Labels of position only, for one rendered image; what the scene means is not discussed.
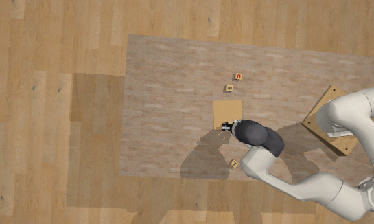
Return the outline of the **tan flat mat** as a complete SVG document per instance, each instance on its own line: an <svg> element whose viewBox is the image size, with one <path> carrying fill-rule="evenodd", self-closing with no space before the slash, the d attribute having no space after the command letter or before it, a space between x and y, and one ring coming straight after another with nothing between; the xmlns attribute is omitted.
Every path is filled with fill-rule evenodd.
<svg viewBox="0 0 374 224"><path fill-rule="evenodd" d="M213 101L213 130L222 130L223 122L232 122L242 118L241 100Z"/></svg>

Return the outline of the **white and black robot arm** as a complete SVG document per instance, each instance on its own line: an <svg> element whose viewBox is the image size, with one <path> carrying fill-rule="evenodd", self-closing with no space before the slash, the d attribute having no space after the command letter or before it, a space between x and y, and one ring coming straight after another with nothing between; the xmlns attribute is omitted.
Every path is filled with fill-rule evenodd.
<svg viewBox="0 0 374 224"><path fill-rule="evenodd" d="M339 96L327 103L316 112L317 125L328 137L355 135L374 172L374 122L371 119L374 117L374 87ZM299 201L317 202L348 221L358 221L367 212L374 212L374 173L356 187L322 171L290 184L268 172L284 149L281 136L252 120L233 121L234 138L249 148L240 163L248 177Z"/></svg>

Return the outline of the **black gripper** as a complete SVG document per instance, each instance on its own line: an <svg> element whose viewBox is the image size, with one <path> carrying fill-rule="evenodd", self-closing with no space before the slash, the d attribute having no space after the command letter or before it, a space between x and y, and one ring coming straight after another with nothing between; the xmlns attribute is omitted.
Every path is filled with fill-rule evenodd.
<svg viewBox="0 0 374 224"><path fill-rule="evenodd" d="M230 131L232 133L232 126L233 126L233 124L234 123L228 124L228 122L226 122L226 123L223 122L223 124L222 124L222 131L228 130L228 131Z"/></svg>

